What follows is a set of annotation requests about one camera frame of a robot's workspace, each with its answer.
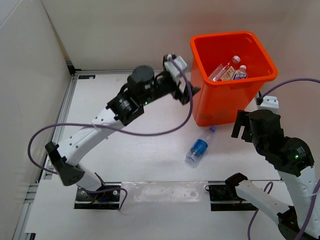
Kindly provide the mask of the white blue label bottle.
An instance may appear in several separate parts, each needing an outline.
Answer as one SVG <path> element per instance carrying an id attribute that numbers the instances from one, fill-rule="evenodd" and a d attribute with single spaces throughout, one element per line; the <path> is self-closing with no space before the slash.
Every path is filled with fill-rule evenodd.
<path id="1" fill-rule="evenodd" d="M 246 79 L 248 77 L 248 73 L 247 73 L 247 66 L 246 65 L 241 65 L 239 67 L 239 69 L 237 69 L 233 76 L 232 76 L 232 80 L 242 80 L 242 79 Z"/>

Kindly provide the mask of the yellow label plastic bottle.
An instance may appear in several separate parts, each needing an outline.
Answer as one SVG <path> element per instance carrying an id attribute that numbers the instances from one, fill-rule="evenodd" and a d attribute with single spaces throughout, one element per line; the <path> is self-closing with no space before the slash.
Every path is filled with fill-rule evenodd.
<path id="1" fill-rule="evenodd" d="M 240 62 L 241 58 L 234 55 L 231 59 L 220 63 L 208 78 L 214 82 L 229 81 L 238 69 Z"/>

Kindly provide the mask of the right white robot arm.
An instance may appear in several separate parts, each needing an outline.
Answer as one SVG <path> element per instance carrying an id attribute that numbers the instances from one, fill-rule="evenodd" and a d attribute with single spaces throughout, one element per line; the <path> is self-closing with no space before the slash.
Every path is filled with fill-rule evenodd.
<path id="1" fill-rule="evenodd" d="M 286 240 L 318 240 L 320 182 L 308 144 L 285 136 L 280 115 L 267 109 L 239 110 L 231 136 L 252 143 L 256 152 L 274 167 L 290 202 L 264 192 L 242 173 L 225 180 L 226 197 L 248 201 L 275 223 Z"/>

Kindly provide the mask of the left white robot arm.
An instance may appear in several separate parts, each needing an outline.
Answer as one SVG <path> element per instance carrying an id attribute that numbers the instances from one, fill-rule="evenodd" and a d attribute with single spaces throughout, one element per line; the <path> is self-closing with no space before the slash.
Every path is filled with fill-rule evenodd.
<path id="1" fill-rule="evenodd" d="M 57 175 L 64 186 L 76 185 L 86 191 L 94 200 L 105 195 L 105 186 L 99 176 L 81 165 L 82 158 L 107 139 L 144 114 L 144 107 L 166 95 L 182 105 L 193 104 L 193 97 L 200 91 L 189 81 L 180 89 L 180 77 L 185 76 L 183 68 L 164 66 L 155 75 L 148 65 L 140 65 L 127 77 L 119 93 L 91 121 L 68 139 L 59 143 L 49 142 L 45 150 Z"/>

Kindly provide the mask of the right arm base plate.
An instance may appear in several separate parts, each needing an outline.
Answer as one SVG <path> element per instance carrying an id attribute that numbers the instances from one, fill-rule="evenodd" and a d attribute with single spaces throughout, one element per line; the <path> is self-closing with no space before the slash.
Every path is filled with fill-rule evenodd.
<path id="1" fill-rule="evenodd" d="M 238 196 L 232 196 L 225 184 L 209 182 L 205 187 L 209 193 L 210 210 L 212 212 L 244 212 L 257 208 Z"/>

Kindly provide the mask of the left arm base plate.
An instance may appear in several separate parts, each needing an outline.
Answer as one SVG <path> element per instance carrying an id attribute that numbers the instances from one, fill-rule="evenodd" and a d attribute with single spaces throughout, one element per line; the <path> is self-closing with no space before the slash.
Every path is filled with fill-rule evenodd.
<path id="1" fill-rule="evenodd" d="M 73 208 L 76 210 L 120 210 L 127 198 L 127 191 L 120 182 L 105 182 L 98 191 L 91 193 L 78 187 Z"/>

